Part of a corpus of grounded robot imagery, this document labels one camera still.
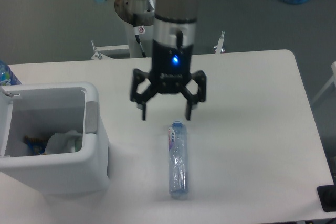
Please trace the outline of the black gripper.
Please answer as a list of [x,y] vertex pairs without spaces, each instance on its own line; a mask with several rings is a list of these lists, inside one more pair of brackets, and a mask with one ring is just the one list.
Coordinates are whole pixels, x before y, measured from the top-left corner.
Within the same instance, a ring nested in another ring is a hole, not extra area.
[[[142,120],[146,120],[146,104],[157,93],[178,94],[181,93],[187,100],[185,118],[189,121],[194,107],[199,102],[206,101],[207,76],[203,70],[190,73],[193,45],[180,48],[165,46],[153,41],[152,65],[150,72],[133,69],[130,88],[130,101],[135,102],[142,111]],[[138,93],[138,86],[145,80],[150,84],[142,92]],[[186,85],[190,80],[197,84],[197,92],[192,94]]]

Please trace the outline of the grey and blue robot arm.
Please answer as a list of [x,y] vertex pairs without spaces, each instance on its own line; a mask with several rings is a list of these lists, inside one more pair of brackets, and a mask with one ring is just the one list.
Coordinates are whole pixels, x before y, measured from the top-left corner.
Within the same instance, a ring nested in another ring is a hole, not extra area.
[[206,100],[206,74],[190,72],[197,10],[197,0],[155,0],[151,69],[134,69],[130,89],[130,101],[142,110],[144,120],[147,102],[158,93],[182,94],[187,100],[187,120],[195,106]]

